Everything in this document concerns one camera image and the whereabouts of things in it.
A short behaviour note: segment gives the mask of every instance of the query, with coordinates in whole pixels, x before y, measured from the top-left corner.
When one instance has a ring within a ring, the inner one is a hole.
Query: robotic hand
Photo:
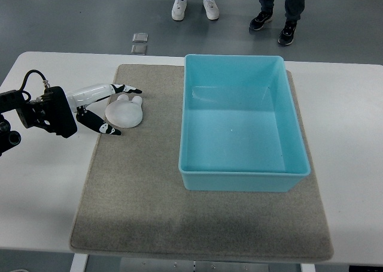
[[[121,131],[113,128],[99,116],[86,109],[88,105],[120,92],[142,93],[141,90],[124,84],[96,84],[65,95],[70,109],[77,114],[78,122],[99,133],[121,135]]]
[[[28,77],[32,73],[41,76],[44,83],[44,94],[36,100],[24,90]],[[121,135],[121,132],[105,123],[101,117],[86,110],[94,102],[108,98],[115,93],[142,93],[141,90],[124,84],[97,84],[70,93],[65,93],[61,87],[50,87],[44,75],[37,71],[28,71],[19,90],[0,93],[0,156],[2,152],[11,149],[21,142],[17,131],[11,131],[10,123],[2,113],[15,109],[25,128],[33,126],[45,129],[68,138],[76,133],[76,119],[86,127],[106,134]]]

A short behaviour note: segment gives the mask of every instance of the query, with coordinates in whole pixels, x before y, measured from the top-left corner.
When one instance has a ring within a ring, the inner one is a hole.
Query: light blue container
[[[286,192],[309,175],[283,58],[186,56],[179,169],[199,191]]]

